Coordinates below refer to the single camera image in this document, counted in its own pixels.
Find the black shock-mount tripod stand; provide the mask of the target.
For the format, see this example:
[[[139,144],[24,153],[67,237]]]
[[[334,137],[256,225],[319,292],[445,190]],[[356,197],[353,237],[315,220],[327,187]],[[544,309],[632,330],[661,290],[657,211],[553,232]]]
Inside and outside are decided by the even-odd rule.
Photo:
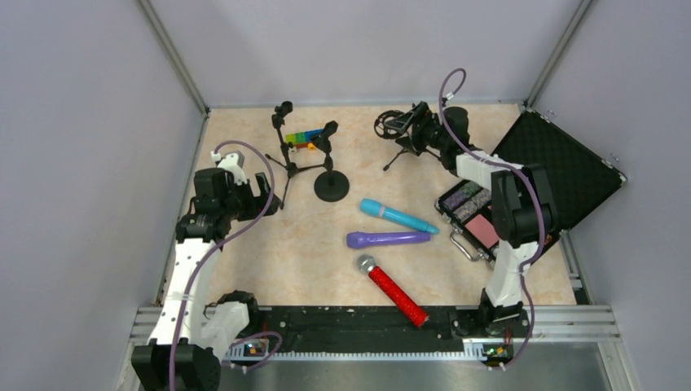
[[[374,121],[373,124],[373,129],[375,134],[384,140],[392,140],[396,144],[398,144],[401,149],[400,151],[382,168],[383,171],[388,171],[390,167],[393,165],[393,163],[403,154],[405,153],[410,153],[414,156],[415,155],[412,152],[412,147],[411,147],[411,140],[410,140],[410,132],[411,132],[411,127],[408,129],[406,133],[388,133],[384,131],[384,120],[385,120],[385,113],[391,111],[387,110],[381,113]],[[423,153],[428,153],[431,156],[435,156],[434,153],[432,153],[430,150],[427,152],[422,152],[420,155]]]

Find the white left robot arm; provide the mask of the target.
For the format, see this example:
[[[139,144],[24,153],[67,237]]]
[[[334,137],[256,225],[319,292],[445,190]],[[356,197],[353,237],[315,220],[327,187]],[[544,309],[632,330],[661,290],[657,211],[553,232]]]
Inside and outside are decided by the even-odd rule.
[[[255,175],[259,192],[242,169],[201,169],[194,195],[175,227],[174,268],[167,296],[147,341],[136,345],[131,365],[145,390],[215,390],[232,342],[250,324],[246,301],[227,301],[205,317],[211,274],[223,247],[259,219],[274,214],[279,198],[274,176]]]

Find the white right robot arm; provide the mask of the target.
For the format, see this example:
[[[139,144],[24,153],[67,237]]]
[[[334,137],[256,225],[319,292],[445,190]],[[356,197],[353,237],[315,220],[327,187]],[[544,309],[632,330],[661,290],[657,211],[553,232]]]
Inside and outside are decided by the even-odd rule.
[[[461,107],[434,113],[420,102],[407,112],[380,114],[373,129],[405,153],[435,156],[450,173],[490,196],[498,248],[473,325],[490,336],[520,326],[527,320],[526,272],[543,253],[548,233],[558,226],[547,170],[539,164],[510,163],[475,147],[469,137],[469,114]]]

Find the red glitter microphone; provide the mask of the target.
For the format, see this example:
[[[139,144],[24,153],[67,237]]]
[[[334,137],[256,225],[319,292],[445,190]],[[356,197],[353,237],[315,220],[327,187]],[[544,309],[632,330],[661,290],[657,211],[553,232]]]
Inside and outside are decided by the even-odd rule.
[[[417,328],[429,319],[427,312],[410,298],[389,275],[377,265],[375,258],[363,254],[357,258],[357,268],[365,274]]]

